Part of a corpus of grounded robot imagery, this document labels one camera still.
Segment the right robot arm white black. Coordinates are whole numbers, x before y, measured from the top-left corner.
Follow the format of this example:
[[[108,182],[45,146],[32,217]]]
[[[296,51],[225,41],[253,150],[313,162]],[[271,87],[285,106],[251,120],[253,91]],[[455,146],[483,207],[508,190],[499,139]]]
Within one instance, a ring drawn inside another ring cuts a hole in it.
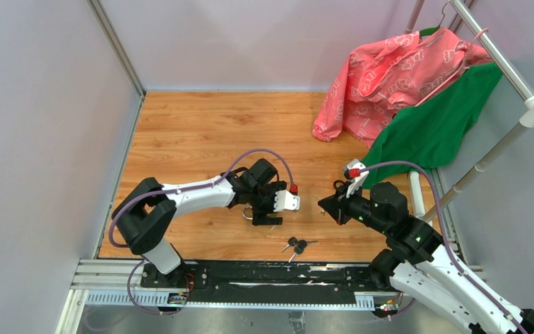
[[[505,300],[460,258],[450,258],[440,233],[408,212],[392,183],[376,184],[369,198],[349,194],[350,185],[337,180],[335,193],[318,206],[339,225],[354,219],[385,236],[388,247],[369,265],[374,288],[409,294],[462,333],[534,333],[534,310]]]

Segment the brass padlock steel shackle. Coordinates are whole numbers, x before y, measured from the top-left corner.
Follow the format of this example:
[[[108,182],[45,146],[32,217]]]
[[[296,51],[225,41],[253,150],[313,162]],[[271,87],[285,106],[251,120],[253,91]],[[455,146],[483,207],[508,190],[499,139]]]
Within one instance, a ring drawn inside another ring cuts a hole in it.
[[[280,219],[272,214],[256,212],[252,207],[243,208],[242,215],[245,219],[250,220],[253,226],[279,225]]]

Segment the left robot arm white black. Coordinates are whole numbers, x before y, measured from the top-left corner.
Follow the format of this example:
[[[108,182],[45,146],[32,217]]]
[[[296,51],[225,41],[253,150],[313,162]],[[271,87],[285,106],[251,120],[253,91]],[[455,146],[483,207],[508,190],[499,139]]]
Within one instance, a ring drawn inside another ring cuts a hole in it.
[[[255,226],[280,225],[283,211],[300,208],[297,186],[279,179],[266,159],[251,167],[228,170],[188,184],[162,184],[154,177],[142,180],[112,213],[111,230],[118,230],[126,247],[149,262],[168,287],[185,278],[184,260],[165,240],[171,221],[204,209],[245,205]]]

